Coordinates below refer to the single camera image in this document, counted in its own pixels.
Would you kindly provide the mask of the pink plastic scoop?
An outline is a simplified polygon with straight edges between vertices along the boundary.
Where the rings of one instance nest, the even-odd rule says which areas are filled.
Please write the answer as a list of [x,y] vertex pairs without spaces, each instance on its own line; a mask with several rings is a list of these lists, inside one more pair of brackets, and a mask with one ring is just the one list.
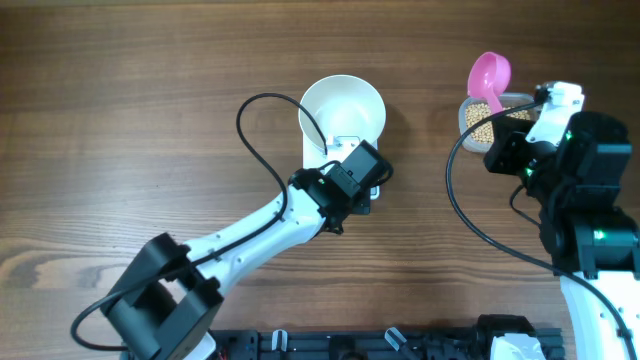
[[499,97],[511,80],[511,65],[502,55],[485,52],[474,63],[467,81],[469,97],[484,99],[492,114],[503,111]]

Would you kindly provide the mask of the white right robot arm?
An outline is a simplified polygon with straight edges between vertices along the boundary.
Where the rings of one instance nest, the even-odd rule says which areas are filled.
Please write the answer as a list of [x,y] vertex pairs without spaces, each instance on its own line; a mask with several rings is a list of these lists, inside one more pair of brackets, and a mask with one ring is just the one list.
[[501,116],[488,171],[520,178],[540,205],[539,237],[567,303],[580,359],[639,356],[639,227],[615,201],[631,157],[626,126],[572,115],[556,143],[535,145],[534,122]]

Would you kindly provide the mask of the white bowl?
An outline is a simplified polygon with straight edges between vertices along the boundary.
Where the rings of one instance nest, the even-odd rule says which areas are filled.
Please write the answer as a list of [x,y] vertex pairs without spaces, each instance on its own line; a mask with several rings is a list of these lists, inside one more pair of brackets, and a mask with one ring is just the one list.
[[324,153],[342,142],[377,143],[386,124],[386,107],[379,92],[353,75],[331,75],[304,93],[299,124],[305,137]]

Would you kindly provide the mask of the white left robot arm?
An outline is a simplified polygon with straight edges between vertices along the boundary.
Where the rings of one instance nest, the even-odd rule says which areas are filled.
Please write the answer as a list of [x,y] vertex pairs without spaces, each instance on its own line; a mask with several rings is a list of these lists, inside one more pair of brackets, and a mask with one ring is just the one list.
[[204,358],[207,332],[226,294],[279,253],[322,232],[340,234],[390,170],[368,142],[344,161],[300,169],[274,200],[208,236],[149,240],[110,290],[101,312],[137,359]]

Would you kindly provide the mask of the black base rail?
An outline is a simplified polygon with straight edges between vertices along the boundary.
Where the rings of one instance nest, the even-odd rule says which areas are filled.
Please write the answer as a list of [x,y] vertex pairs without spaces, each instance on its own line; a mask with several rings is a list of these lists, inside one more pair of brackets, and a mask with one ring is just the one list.
[[559,328],[534,328],[524,316],[481,315],[467,327],[390,327],[384,331],[216,330],[213,359],[551,359],[566,357]]

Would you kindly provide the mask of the white digital kitchen scale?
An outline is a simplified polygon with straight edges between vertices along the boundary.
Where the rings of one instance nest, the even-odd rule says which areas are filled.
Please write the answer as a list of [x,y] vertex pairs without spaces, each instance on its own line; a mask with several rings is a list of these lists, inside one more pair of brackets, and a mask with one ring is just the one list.
[[333,160],[342,162],[346,159],[347,156],[345,156],[344,154],[333,156],[327,155],[308,137],[303,137],[302,164],[304,168],[319,168],[321,165],[324,165]]

